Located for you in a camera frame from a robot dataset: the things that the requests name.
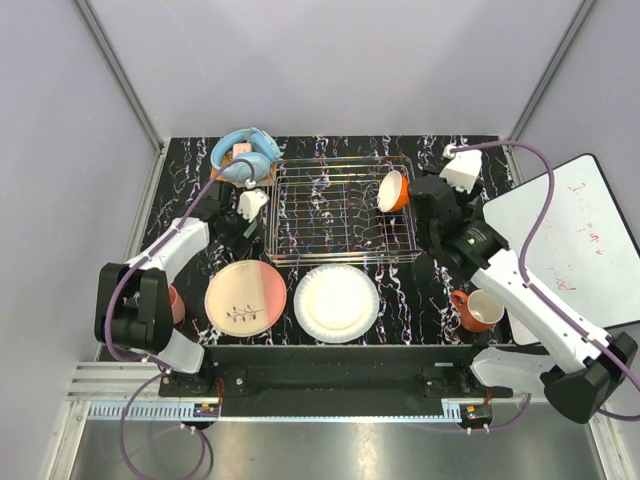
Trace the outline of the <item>orange and white bowl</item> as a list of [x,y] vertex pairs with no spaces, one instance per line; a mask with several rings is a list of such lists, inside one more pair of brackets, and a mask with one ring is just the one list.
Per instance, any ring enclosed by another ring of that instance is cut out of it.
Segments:
[[393,213],[409,204],[409,181],[399,171],[390,171],[379,185],[378,209],[382,213]]

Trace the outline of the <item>white paper plate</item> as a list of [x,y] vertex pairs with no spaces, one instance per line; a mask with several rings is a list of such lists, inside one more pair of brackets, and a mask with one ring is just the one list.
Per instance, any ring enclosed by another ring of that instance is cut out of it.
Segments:
[[375,323],[380,297],[374,282],[346,264],[310,270],[294,295],[294,313],[311,337],[329,344],[358,339]]

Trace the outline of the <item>green ceramic bowl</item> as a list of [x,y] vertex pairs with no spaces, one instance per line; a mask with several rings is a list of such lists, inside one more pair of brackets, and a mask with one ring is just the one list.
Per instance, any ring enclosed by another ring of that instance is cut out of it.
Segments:
[[256,222],[251,222],[248,225],[247,229],[244,231],[243,236],[247,239],[250,239],[254,235],[254,232],[256,231],[257,226],[258,224]]

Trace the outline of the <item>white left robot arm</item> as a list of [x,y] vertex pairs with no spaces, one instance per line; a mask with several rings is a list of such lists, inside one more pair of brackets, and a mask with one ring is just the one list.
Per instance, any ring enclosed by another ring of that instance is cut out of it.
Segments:
[[150,357],[181,373],[181,384],[196,396],[215,386],[204,347],[174,328],[169,287],[189,261],[212,243],[245,257],[257,236],[260,211],[269,201],[260,188],[238,189],[215,181],[188,216],[175,219],[146,250],[100,271],[94,335],[116,357],[117,349]]

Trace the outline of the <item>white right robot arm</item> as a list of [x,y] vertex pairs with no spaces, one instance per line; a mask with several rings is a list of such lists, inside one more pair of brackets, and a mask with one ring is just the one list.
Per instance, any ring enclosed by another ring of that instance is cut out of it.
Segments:
[[410,181],[405,190],[415,215],[417,244],[502,304],[554,362],[538,368],[519,351],[487,348],[454,371],[460,393],[472,397],[493,385],[540,390],[557,412],[585,424],[623,381],[639,383],[631,370],[636,341],[626,333],[609,335],[538,286],[523,254],[475,215],[468,204],[472,193],[434,174]]

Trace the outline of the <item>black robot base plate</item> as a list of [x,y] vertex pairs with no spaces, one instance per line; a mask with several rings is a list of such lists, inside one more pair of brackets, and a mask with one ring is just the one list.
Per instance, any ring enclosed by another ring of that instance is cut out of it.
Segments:
[[473,378],[477,346],[214,346],[204,371],[173,374],[163,397],[222,395],[222,417],[442,416],[444,399],[507,399],[508,388]]

